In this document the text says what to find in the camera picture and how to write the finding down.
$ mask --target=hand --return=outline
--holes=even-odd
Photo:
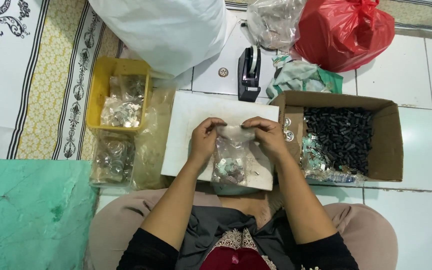
[[[244,121],[241,127],[255,128],[256,139],[261,143],[266,155],[274,164],[282,156],[289,154],[280,123],[257,116]]]
[[[191,153],[188,161],[199,165],[206,163],[213,155],[216,146],[216,126],[226,126],[226,122],[220,118],[209,117],[197,126],[191,135]]]

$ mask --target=black tape dispenser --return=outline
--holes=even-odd
[[[255,102],[261,92],[259,72],[261,69],[261,50],[255,45],[244,49],[237,63],[237,99]]]

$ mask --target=white board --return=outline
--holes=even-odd
[[[255,116],[278,121],[278,115],[279,107],[277,106],[176,91],[161,174],[176,176],[180,172],[188,159],[191,133],[206,118],[219,117],[229,126],[238,126]],[[247,186],[272,190],[273,166],[261,151],[258,143],[250,144],[246,162]],[[198,180],[210,181],[212,172],[213,158],[198,176]]]

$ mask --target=tape roll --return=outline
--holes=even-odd
[[[256,69],[256,62],[258,62],[258,47],[256,45],[252,46],[252,63],[249,69],[249,74],[254,74]]]

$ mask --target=black sleeve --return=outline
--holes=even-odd
[[[322,270],[359,270],[351,252],[337,232],[332,236],[304,244],[298,244],[303,267]]]
[[[174,270],[179,252],[170,244],[139,228],[124,251],[117,270]]]

